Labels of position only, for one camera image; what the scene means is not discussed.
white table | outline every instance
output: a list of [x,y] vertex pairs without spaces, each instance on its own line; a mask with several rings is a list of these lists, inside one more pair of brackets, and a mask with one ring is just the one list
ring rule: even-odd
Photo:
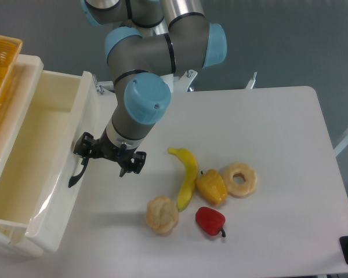
[[[102,132],[115,106],[100,96]],[[227,237],[209,238],[195,194],[167,237],[144,223],[146,204],[176,198],[184,170],[167,147],[190,149],[201,170],[250,164],[259,183],[218,210]],[[309,87],[173,94],[140,146],[139,175],[89,163],[60,249],[38,259],[0,254],[0,277],[286,277],[348,272],[339,238],[348,200],[316,93]]]

yellow bell pepper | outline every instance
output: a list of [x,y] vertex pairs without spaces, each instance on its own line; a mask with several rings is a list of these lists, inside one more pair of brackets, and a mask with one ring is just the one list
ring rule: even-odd
[[220,204],[228,195],[222,176],[214,169],[210,169],[196,180],[196,186],[202,196],[212,204]]
[[181,211],[189,204],[196,187],[198,173],[197,161],[188,149],[168,148],[168,153],[177,156],[186,169],[186,175],[176,201],[176,207]]

donut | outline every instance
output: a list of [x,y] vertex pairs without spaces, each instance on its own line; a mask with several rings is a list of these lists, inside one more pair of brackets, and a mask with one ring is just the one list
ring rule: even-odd
[[[234,177],[241,176],[244,179],[243,184],[233,181]],[[256,171],[249,165],[242,162],[234,162],[225,168],[222,172],[222,178],[228,192],[235,197],[245,197],[255,191],[258,177]]]

